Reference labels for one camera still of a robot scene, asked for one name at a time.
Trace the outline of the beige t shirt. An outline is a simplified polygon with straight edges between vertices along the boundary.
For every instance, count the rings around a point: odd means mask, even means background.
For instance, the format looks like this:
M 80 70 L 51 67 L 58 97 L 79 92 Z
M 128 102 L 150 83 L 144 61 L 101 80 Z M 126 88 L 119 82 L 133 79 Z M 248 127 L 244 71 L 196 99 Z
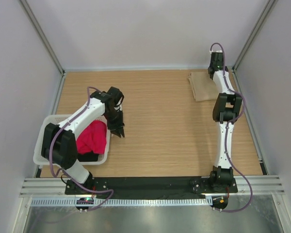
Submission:
M 194 71 L 188 76 L 190 87 L 196 102 L 216 100 L 218 90 L 215 82 L 206 71 Z

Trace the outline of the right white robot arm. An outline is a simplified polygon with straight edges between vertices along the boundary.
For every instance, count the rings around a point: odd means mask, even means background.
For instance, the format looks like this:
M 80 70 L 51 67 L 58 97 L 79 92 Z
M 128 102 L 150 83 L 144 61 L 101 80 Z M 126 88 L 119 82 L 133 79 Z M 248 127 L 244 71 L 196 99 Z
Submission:
M 217 123 L 219 132 L 218 150 L 213 170 L 210 172 L 209 187 L 214 192 L 225 192 L 234 185 L 231 162 L 232 135 L 243 98 L 232 87 L 227 68 L 210 66 L 208 74 L 219 92 L 212 112 L 212 118 Z

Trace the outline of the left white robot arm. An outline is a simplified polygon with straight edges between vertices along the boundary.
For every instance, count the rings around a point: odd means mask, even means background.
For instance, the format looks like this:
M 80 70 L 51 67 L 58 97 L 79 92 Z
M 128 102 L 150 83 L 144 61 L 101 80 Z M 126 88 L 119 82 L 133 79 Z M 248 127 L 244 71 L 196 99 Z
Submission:
M 110 133 L 124 137 L 123 93 L 115 87 L 88 94 L 87 102 L 59 124 L 49 123 L 43 134 L 41 155 L 57 165 L 82 194 L 94 193 L 93 175 L 78 160 L 77 139 L 98 117 L 107 121 Z

